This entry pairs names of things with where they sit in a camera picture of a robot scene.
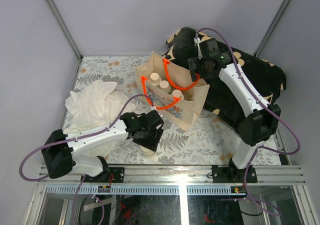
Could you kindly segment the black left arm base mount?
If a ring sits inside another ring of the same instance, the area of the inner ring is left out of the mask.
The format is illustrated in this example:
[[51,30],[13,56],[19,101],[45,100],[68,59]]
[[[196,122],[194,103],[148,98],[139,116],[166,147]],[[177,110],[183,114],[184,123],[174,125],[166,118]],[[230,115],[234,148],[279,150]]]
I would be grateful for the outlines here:
[[85,183],[123,183],[125,178],[124,167],[109,167],[109,171],[103,171],[99,175],[92,177],[89,175],[85,176]]

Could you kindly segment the cream bottle wooden cap front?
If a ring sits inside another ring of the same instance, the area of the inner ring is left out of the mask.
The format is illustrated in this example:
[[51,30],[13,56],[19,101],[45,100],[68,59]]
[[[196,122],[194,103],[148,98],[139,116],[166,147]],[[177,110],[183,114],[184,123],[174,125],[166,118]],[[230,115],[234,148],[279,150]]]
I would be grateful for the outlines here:
[[178,98],[180,100],[184,100],[184,95],[181,90],[175,89],[172,91],[171,96],[174,98]]

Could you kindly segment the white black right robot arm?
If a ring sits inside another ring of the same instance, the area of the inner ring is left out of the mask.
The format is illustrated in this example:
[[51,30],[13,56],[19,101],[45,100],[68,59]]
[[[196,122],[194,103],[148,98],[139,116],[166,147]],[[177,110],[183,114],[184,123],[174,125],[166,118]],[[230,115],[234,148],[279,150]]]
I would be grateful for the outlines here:
[[221,53],[215,38],[205,41],[195,38],[194,45],[197,56],[188,59],[191,79],[219,78],[235,96],[245,116],[237,130],[241,138],[239,147],[227,167],[212,166],[213,182],[242,183],[247,179],[256,183],[256,170],[250,162],[258,148],[276,132],[281,109],[259,94],[232,50]]

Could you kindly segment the beige canvas tote bag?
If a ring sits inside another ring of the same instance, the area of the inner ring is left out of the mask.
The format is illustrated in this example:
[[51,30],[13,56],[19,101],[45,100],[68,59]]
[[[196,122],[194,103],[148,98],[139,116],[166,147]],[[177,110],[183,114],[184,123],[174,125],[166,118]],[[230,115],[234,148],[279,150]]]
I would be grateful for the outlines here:
[[141,100],[188,131],[204,107],[210,85],[190,71],[152,52],[148,61],[135,68],[139,91],[148,96]]

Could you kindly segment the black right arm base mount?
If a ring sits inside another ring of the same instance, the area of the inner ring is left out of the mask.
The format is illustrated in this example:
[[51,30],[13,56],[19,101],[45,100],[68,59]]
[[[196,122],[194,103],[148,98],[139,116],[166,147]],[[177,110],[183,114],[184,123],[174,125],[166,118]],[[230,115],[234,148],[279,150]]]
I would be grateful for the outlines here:
[[[211,166],[213,182],[218,184],[244,183],[245,171],[245,168],[238,169],[234,165]],[[248,167],[246,182],[249,184],[258,182],[256,170],[252,165]]]

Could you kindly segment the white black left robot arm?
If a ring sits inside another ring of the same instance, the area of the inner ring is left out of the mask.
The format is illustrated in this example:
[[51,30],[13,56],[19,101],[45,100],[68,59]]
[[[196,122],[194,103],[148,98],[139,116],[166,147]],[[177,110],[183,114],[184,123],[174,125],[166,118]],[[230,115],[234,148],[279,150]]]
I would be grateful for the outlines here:
[[126,112],[109,126],[101,126],[84,132],[64,134],[58,129],[50,135],[46,144],[51,147],[41,153],[51,179],[70,173],[82,174],[86,183],[107,182],[113,176],[102,155],[85,155],[86,152],[111,142],[132,140],[148,150],[156,151],[164,132],[164,121],[152,110],[136,114]]

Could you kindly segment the wide cream jar wooden lid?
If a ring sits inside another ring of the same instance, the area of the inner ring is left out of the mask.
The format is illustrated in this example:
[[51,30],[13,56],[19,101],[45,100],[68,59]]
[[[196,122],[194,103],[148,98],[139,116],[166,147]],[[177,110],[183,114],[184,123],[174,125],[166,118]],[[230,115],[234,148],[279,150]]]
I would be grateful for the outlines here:
[[156,152],[149,149],[149,148],[146,148],[144,146],[139,146],[140,149],[141,149],[141,152],[143,154],[144,157],[148,158],[148,159],[152,159],[155,155],[156,155]]

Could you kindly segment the cream bottle wooden cap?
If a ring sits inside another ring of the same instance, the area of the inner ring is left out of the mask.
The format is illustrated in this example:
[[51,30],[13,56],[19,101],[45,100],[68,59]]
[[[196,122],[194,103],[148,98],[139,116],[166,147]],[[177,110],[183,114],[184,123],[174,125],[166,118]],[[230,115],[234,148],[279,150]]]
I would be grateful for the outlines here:
[[149,82],[155,86],[158,87],[161,83],[162,79],[160,77],[160,75],[157,72],[153,72],[150,74],[149,76]]
[[184,95],[181,90],[175,89],[172,91],[171,96],[174,98],[178,98],[180,100],[184,100]]

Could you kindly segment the green bottle wooden cap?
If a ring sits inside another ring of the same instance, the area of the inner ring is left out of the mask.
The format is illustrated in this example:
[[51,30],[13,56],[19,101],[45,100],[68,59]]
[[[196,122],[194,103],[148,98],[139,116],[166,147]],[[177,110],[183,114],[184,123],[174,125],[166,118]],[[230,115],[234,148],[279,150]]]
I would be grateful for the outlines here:
[[162,80],[160,83],[159,83],[159,89],[161,91],[163,91],[164,93],[166,94],[169,94],[171,92],[171,85],[169,84],[169,82],[167,80]]

